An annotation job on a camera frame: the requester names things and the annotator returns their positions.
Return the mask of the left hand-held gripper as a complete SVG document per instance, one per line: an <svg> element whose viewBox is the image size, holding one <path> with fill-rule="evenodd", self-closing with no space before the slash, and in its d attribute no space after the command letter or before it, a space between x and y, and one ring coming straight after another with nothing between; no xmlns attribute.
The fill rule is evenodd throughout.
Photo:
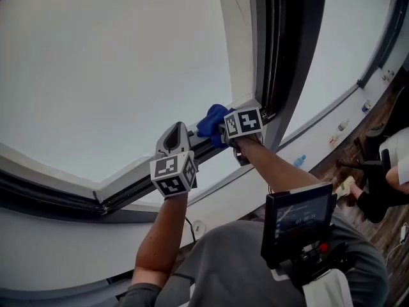
<svg viewBox="0 0 409 307"><path fill-rule="evenodd" d="M176 122L161 135L156 152L175 154L150 162L151 181L164 198L189 193L197 187L198 166L183 122Z"/></svg>

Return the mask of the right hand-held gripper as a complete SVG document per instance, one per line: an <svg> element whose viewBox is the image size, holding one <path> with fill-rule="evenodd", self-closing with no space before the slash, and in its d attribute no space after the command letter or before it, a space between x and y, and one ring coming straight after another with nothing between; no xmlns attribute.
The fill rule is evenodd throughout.
<svg viewBox="0 0 409 307"><path fill-rule="evenodd" d="M246 166L250 162L242 155L236 139L250 137L263 144L263 124L258 107L238 109L228 113L219 125L221 142L233 148L233 155L239 165Z"/></svg>

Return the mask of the blue cleaning cloth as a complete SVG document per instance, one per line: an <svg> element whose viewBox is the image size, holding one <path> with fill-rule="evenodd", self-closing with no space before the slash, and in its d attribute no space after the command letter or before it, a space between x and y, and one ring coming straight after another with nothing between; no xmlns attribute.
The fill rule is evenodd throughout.
<svg viewBox="0 0 409 307"><path fill-rule="evenodd" d="M222 142L219 125L224 123L224 117L233 111L235 111L234 108L227 109L220 104L212 105L206 116L197 124L197 136L210 138L215 148L227 148L228 144Z"/></svg>

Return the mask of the person's left forearm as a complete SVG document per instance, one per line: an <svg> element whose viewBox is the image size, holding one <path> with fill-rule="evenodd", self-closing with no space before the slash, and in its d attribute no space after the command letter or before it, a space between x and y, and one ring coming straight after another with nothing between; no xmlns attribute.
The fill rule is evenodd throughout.
<svg viewBox="0 0 409 307"><path fill-rule="evenodd" d="M162 288L178 256L187 211L188 194L166 199L136 254L132 284Z"/></svg>

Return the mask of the person's right forearm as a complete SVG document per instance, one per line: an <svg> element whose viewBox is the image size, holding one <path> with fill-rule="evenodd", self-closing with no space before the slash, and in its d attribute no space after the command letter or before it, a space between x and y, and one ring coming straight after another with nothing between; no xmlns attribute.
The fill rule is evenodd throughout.
<svg viewBox="0 0 409 307"><path fill-rule="evenodd" d="M290 191L317 185L312 174L296 168L250 137L236 139L242 155L254 166L273 192Z"/></svg>

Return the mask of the black chest-mounted monitor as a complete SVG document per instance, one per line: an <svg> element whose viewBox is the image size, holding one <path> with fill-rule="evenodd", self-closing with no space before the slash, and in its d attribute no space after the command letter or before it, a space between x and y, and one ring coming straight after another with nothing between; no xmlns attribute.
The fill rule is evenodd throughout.
<svg viewBox="0 0 409 307"><path fill-rule="evenodd" d="M271 269L290 261L294 284L306 285L331 269L346 272L355 258L346 243L329 249L337 196L320 183L266 196L261 256Z"/></svg>

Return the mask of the black office chair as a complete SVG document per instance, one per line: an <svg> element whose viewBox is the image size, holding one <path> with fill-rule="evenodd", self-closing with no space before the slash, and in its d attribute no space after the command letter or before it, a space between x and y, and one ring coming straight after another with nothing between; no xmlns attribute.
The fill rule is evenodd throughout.
<svg viewBox="0 0 409 307"><path fill-rule="evenodd" d="M364 178L380 176L383 172L383 163L381 161L380 145L388 138L383 132L386 123L381 123L370 128L365 133L364 140L356 137L353 144L358 148L361 158L357 158L355 163L344 162L342 159L336 160L337 167L357 169L364 173Z"/></svg>

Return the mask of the person's grey shirt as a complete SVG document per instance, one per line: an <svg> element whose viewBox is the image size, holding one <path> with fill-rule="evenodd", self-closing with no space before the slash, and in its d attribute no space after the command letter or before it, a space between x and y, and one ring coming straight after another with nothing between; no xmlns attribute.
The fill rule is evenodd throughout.
<svg viewBox="0 0 409 307"><path fill-rule="evenodd" d="M356 260L344 273L353 307L384 307L389 294L387 269L380 252L343 216L332 215L335 229L328 245L340 243ZM162 287L132 285L120 307L307 307L294 286L291 263L270 269L261 256L263 225L235 221L205 234Z"/></svg>

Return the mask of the white towel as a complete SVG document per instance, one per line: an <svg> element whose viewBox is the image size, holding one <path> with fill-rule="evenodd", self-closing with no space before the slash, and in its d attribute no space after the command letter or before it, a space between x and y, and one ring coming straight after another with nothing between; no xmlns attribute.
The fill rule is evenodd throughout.
<svg viewBox="0 0 409 307"><path fill-rule="evenodd" d="M338 269L328 270L302 288L307 307L353 307L348 281Z"/></svg>

